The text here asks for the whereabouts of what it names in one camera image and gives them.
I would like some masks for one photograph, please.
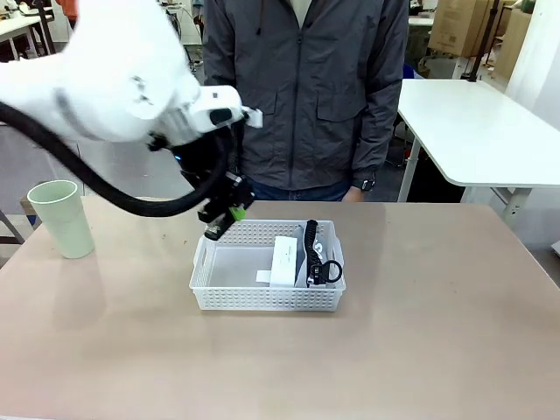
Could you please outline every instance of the blue jeans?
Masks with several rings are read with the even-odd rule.
[[[267,201],[342,201],[350,189],[350,181],[342,181],[335,185],[320,186],[308,190],[288,191],[248,180],[253,187],[257,200]]]

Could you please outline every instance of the black hose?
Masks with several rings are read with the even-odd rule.
[[[145,201],[131,197],[114,188],[84,163],[57,135],[28,115],[2,102],[0,102],[0,121],[7,123],[48,151],[71,173],[105,200],[110,201],[125,212],[142,217],[171,217],[191,210],[210,194],[228,170],[228,154],[220,138],[216,136],[214,141],[220,154],[218,163],[210,176],[197,189],[180,199]]]

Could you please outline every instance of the white plastic basket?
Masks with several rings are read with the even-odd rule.
[[[292,236],[299,220],[245,220],[218,242],[202,237],[194,256],[190,287],[200,309],[226,311],[333,312],[346,289],[344,275],[328,289],[273,288],[256,282],[258,270],[270,270],[277,236]],[[318,220],[327,257],[344,267],[334,223]],[[336,276],[337,269],[332,267]]]

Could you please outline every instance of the orange clothing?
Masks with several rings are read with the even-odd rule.
[[[62,6],[62,12],[67,18],[75,20],[78,17],[76,0],[56,0],[56,3]]]

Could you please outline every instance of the hand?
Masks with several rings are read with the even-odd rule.
[[[366,194],[360,189],[356,188],[355,186],[351,186],[342,201],[348,203],[361,203],[366,198]]]

